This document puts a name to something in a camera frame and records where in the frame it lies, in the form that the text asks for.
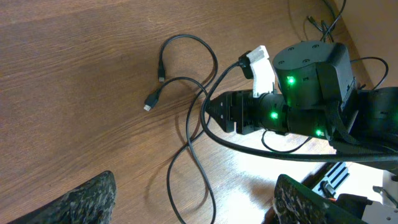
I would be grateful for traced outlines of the black speckled left gripper left finger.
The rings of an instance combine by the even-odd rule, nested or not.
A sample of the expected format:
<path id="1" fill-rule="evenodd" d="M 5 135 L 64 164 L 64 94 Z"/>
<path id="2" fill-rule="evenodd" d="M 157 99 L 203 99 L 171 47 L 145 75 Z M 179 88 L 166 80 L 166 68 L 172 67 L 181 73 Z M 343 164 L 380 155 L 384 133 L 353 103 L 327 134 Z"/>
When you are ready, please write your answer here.
<path id="1" fill-rule="evenodd" d="M 116 196 L 114 174 L 106 170 L 12 223 L 110 224 Z"/>

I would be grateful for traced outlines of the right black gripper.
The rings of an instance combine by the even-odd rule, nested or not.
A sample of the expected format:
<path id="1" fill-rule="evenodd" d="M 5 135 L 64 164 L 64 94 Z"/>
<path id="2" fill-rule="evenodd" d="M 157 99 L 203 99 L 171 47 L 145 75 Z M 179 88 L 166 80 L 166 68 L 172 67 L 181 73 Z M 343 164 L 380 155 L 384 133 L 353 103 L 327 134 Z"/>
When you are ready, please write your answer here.
<path id="1" fill-rule="evenodd" d="M 225 92 L 210 100 L 205 110 L 226 133 L 250 134 L 261 130 L 254 119 L 254 98 L 251 90 Z"/>

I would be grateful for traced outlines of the black speckled left gripper right finger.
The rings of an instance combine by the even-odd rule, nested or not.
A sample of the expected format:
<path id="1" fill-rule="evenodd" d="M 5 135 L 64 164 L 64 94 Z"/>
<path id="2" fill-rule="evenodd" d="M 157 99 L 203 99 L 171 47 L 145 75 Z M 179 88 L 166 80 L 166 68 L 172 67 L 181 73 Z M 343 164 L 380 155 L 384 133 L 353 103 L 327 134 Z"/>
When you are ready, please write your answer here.
<path id="1" fill-rule="evenodd" d="M 273 208 L 279 223 L 363 223 L 285 174 L 278 176 Z"/>

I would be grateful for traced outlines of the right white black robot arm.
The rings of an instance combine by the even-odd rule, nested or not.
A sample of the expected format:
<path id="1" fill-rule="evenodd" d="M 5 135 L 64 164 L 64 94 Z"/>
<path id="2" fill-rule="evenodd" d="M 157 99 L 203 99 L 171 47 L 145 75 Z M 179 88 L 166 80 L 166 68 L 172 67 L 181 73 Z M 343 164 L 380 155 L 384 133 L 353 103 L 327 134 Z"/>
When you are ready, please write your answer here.
<path id="1" fill-rule="evenodd" d="M 397 174 L 397 88 L 358 88 L 345 45 L 305 41 L 287 47 L 274 59 L 261 45 L 240 56 L 236 65 L 253 80 L 253 87 L 219 96 L 209 92 L 201 117 L 213 118 L 226 133 L 261 129 L 326 140 L 335 153 L 254 149 L 207 131 L 212 140 L 259 157 L 355 162 Z"/>

